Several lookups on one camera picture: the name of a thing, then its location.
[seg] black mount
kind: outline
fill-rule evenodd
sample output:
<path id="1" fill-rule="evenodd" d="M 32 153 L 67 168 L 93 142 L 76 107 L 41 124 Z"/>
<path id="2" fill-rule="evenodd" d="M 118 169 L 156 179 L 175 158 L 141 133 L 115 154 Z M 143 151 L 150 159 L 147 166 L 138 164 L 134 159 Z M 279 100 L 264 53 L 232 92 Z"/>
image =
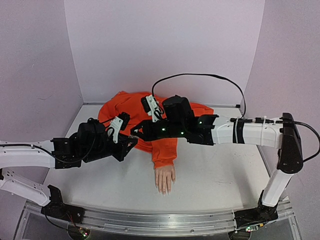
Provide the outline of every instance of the black mount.
<path id="1" fill-rule="evenodd" d="M 130 116 L 123 112 L 119 116 L 123 120 L 121 130 L 124 130 Z M 89 118 L 87 122 L 79 125 L 78 131 L 69 138 L 54 138 L 54 151 L 56 169 L 81 167 L 81 159 L 85 163 L 113 156 L 122 162 L 130 150 L 138 143 L 138 139 L 118 134 L 118 143 L 114 143 L 113 135 L 108 136 L 106 127 L 98 120 Z"/>
<path id="2" fill-rule="evenodd" d="M 0 168 L 0 180 L 5 179 L 4 176 L 2 175 L 2 168 Z"/>
<path id="3" fill-rule="evenodd" d="M 286 112 L 280 119 L 286 122 L 294 121 L 293 116 Z M 301 138 L 297 126 L 284 123 L 280 132 L 282 132 L 282 147 L 278 151 L 279 160 L 276 168 L 286 174 L 296 174 L 304 166 Z"/>
<path id="4" fill-rule="evenodd" d="M 145 99 L 141 100 L 145 111 L 149 111 Z M 178 95 L 162 103 L 166 119 L 153 122 L 143 120 L 131 129 L 131 134 L 149 142 L 164 138 L 185 138 L 188 143 L 214 145 L 211 129 L 218 115 L 195 117 L 187 98 Z"/>
<path id="5" fill-rule="evenodd" d="M 262 191 L 258 206 L 251 209 L 236 211 L 234 213 L 237 229 L 244 229 L 249 226 L 266 224 L 278 219 L 277 206 L 265 206 L 262 204 Z"/>
<path id="6" fill-rule="evenodd" d="M 51 194 L 50 203 L 42 207 L 41 213 L 43 215 L 68 222 L 70 222 L 69 216 L 71 216 L 75 224 L 80 224 L 82 222 L 85 209 L 79 206 L 64 204 L 59 188 L 52 185 L 49 185 L 48 188 L 50 189 Z"/>

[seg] fingers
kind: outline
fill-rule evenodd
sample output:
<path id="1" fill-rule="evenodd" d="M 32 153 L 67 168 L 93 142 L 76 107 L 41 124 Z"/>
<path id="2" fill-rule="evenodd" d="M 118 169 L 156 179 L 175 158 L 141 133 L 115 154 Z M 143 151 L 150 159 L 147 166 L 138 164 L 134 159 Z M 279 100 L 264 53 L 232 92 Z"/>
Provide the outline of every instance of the fingers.
<path id="1" fill-rule="evenodd" d="M 167 191 L 167 175 L 163 174 L 162 176 L 162 194 L 165 196 Z"/>
<path id="2" fill-rule="evenodd" d="M 159 169 L 158 168 L 155 169 L 155 186 L 156 187 L 159 186 Z"/>
<path id="3" fill-rule="evenodd" d="M 159 173 L 159 181 L 158 181 L 158 189 L 159 189 L 159 193 L 162 193 L 162 172 Z"/>
<path id="4" fill-rule="evenodd" d="M 172 178 L 173 183 L 175 183 L 175 181 L 176 181 L 176 170 L 175 170 L 175 168 L 172 169 L 171 178 Z"/>
<path id="5" fill-rule="evenodd" d="M 171 192 L 171 176 L 170 176 L 170 174 L 168 174 L 168 176 L 166 177 L 166 185 L 167 185 L 168 194 L 169 194 Z"/>

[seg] black bracket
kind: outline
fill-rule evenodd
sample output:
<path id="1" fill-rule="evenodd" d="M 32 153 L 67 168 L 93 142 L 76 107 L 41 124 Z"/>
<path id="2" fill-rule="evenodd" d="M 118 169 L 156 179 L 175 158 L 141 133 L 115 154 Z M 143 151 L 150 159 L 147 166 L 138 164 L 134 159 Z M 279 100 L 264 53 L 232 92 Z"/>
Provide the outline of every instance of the black bracket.
<path id="1" fill-rule="evenodd" d="M 141 103 L 142 103 L 143 109 L 146 113 L 151 111 L 151 108 L 148 104 L 148 100 L 146 97 L 141 98 Z"/>
<path id="2" fill-rule="evenodd" d="M 52 185 L 49 185 L 48 188 L 50 189 L 51 202 L 42 207 L 41 213 L 43 215 L 68 222 L 70 222 L 71 217 L 75 224 L 80 224 L 82 222 L 85 209 L 79 206 L 64 204 L 59 188 Z"/>
<path id="3" fill-rule="evenodd" d="M 81 157 L 76 157 L 76 133 L 74 133 L 70 138 L 60 137 L 51 140 L 54 146 L 54 151 L 52 154 L 65 162 L 55 160 L 55 169 L 69 169 L 75 167 L 81 167 L 82 161 Z"/>
<path id="4" fill-rule="evenodd" d="M 0 180 L 5 179 L 4 176 L 2 175 L 2 168 L 0 168 Z"/>
<path id="5" fill-rule="evenodd" d="M 262 204 L 262 196 L 260 195 L 258 206 L 251 209 L 236 211 L 234 213 L 237 229 L 244 229 L 249 226 L 266 224 L 270 221 L 278 219 L 277 206 L 265 206 Z"/>
<path id="6" fill-rule="evenodd" d="M 280 118 L 286 122 L 294 121 L 290 113 L 283 113 Z M 278 151 L 277 169 L 286 174 L 296 174 L 304 166 L 301 138 L 295 124 L 284 123 L 280 129 L 282 133 L 282 147 Z"/>

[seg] mannequin hand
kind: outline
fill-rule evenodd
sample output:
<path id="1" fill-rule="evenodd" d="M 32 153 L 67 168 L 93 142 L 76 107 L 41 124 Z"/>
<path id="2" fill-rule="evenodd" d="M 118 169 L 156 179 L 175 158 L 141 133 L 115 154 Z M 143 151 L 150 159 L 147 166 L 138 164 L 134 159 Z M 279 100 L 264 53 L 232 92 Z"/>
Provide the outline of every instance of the mannequin hand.
<path id="1" fill-rule="evenodd" d="M 171 180 L 173 183 L 176 181 L 176 170 L 174 166 L 162 166 L 155 169 L 155 185 L 159 193 L 162 193 L 164 196 L 166 195 L 166 191 L 168 194 L 170 193 Z"/>

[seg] purple wall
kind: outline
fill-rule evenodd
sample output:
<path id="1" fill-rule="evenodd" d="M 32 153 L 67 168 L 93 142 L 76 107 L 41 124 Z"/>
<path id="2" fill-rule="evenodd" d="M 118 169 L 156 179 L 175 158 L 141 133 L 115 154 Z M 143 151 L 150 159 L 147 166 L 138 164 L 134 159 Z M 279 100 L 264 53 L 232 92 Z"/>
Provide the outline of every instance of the purple wall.
<path id="1" fill-rule="evenodd" d="M 267 0 L 250 78 L 245 90 L 248 117 L 290 112 L 320 132 L 320 1 Z M 304 157 L 319 147 L 299 127 Z M 277 151 L 263 152 L 273 169 Z M 320 157 L 304 165 L 288 185 L 303 239 L 319 239 Z"/>
<path id="2" fill-rule="evenodd" d="M 64 0 L 74 65 L 85 102 L 150 91 L 178 73 L 215 73 L 247 85 L 265 0 Z M 211 77 L 180 76 L 159 96 L 233 105 L 241 94 Z"/>
<path id="3" fill-rule="evenodd" d="M 30 142 L 64 136 L 83 103 L 64 1 L 2 0 L 0 52 L 0 139 Z M 20 169 L 40 182 L 46 172 Z M 24 203 L 0 191 L 0 239 L 13 238 Z"/>

